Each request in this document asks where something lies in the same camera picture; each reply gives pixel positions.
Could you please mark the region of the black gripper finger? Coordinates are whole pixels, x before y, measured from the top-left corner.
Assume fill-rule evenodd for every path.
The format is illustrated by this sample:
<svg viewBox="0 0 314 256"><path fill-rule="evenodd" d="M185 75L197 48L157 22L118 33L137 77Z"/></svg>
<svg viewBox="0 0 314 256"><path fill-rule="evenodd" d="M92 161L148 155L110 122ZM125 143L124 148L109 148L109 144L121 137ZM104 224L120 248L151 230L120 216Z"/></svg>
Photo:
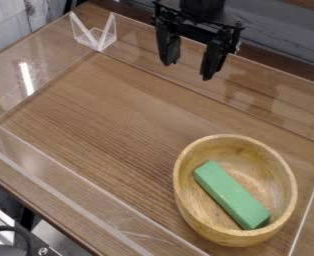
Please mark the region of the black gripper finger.
<svg viewBox="0 0 314 256"><path fill-rule="evenodd" d="M227 53L225 44L220 40L213 39L207 44L200 67L200 75L204 81L211 80L215 73L220 71Z"/></svg>
<svg viewBox="0 0 314 256"><path fill-rule="evenodd" d="M171 24L156 21L156 40L159 57L165 66L175 64L180 58L180 36Z"/></svg>

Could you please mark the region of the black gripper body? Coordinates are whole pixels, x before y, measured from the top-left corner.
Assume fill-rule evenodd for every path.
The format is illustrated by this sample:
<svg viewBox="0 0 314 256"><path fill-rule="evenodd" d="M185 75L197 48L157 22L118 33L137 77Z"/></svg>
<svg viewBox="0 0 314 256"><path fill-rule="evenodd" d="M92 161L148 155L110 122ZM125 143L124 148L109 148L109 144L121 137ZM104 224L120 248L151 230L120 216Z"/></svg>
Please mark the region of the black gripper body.
<svg viewBox="0 0 314 256"><path fill-rule="evenodd" d="M236 53L241 21L225 10L225 0L153 0L152 25L161 49L184 36L203 44L216 39L228 53Z"/></svg>

